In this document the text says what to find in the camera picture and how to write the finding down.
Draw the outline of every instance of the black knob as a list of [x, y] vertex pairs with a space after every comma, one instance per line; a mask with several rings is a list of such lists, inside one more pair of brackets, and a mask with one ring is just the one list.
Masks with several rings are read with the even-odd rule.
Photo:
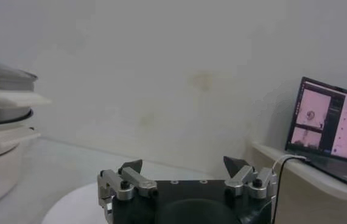
[[263, 185], [263, 181], [261, 181], [260, 179], [255, 179], [253, 182], [252, 182], [252, 185], [256, 188], [259, 188]]
[[124, 189], [128, 189], [130, 187], [130, 184], [128, 181], [122, 181], [121, 182], [121, 189], [124, 190]]

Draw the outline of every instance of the pot handle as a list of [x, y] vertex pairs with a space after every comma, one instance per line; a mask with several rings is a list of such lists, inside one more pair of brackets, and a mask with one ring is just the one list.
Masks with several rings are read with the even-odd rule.
[[40, 133], [25, 126], [0, 131], [0, 149], [6, 149], [40, 137]]
[[31, 91], [0, 90], [0, 109], [32, 107], [51, 101]]

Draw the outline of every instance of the stacked pots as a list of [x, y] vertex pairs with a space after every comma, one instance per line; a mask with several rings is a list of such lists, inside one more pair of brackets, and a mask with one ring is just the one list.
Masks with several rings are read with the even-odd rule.
[[22, 148], [40, 135], [26, 126], [31, 107], [50, 102], [34, 93], [36, 79], [0, 64], [0, 198], [18, 181]]

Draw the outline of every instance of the white wall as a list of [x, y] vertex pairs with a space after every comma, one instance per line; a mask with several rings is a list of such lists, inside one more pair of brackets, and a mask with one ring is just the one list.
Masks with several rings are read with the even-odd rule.
[[0, 60], [45, 136], [218, 175], [282, 145], [302, 75], [347, 88], [347, 1], [0, 0]]

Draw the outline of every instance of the white table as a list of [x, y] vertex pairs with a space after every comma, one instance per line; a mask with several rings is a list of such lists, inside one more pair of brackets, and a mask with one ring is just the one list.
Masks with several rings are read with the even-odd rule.
[[[95, 182], [100, 170], [117, 169], [136, 159], [38, 139], [24, 153], [18, 185], [0, 199], [0, 224], [39, 224], [64, 195]], [[155, 180], [212, 179], [205, 173], [145, 161], [142, 173]]]

